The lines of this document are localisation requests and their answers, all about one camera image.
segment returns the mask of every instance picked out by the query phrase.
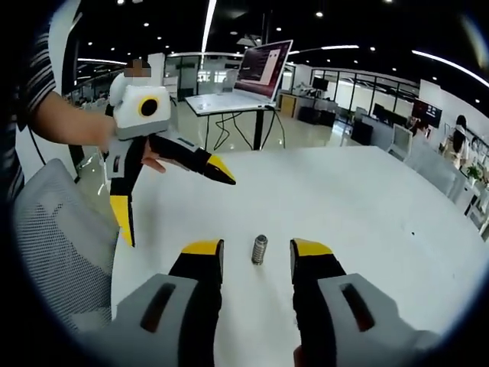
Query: potted plant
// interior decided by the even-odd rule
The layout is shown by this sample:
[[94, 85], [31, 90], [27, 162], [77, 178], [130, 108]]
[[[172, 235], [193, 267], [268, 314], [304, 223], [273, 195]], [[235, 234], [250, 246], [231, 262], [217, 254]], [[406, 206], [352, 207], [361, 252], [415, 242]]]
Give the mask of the potted plant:
[[474, 165], [471, 165], [467, 169], [467, 176], [468, 176], [468, 182], [470, 183], [471, 186], [474, 186], [476, 180], [481, 179], [481, 172], [475, 167]]

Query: white camera housing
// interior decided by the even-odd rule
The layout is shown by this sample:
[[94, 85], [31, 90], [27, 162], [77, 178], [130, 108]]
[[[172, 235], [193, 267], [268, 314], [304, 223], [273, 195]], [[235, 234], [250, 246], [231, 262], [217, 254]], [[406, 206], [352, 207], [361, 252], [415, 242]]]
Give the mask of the white camera housing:
[[164, 86], [128, 85], [122, 101], [114, 108], [120, 140], [165, 131], [170, 118], [170, 94]]

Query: striped sleeve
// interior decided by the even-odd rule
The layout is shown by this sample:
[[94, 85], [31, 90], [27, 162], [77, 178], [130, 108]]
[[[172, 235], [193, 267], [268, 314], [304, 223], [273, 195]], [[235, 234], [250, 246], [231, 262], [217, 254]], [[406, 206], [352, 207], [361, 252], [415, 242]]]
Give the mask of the striped sleeve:
[[46, 26], [33, 44], [23, 83], [20, 85], [20, 97], [28, 117], [34, 114], [47, 94], [56, 87], [47, 46], [48, 38], [49, 26]]

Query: laptop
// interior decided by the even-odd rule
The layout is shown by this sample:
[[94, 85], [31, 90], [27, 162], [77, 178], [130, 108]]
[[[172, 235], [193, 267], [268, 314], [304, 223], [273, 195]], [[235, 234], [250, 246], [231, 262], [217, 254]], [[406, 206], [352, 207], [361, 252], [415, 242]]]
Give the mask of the laptop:
[[197, 115], [259, 109], [274, 105], [292, 40], [247, 49], [232, 92], [187, 97]]

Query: person's arm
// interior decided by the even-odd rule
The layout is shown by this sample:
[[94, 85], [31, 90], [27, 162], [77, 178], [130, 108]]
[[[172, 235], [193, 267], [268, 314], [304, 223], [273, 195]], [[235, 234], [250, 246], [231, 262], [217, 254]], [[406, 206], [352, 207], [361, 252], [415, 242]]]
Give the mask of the person's arm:
[[49, 141], [101, 148], [107, 147], [115, 126], [112, 117], [77, 109], [55, 92], [47, 94], [31, 120], [34, 132]]
[[461, 166], [465, 166], [468, 162], [468, 140], [465, 139], [464, 144], [461, 147], [462, 152], [461, 152], [461, 159], [460, 163]]

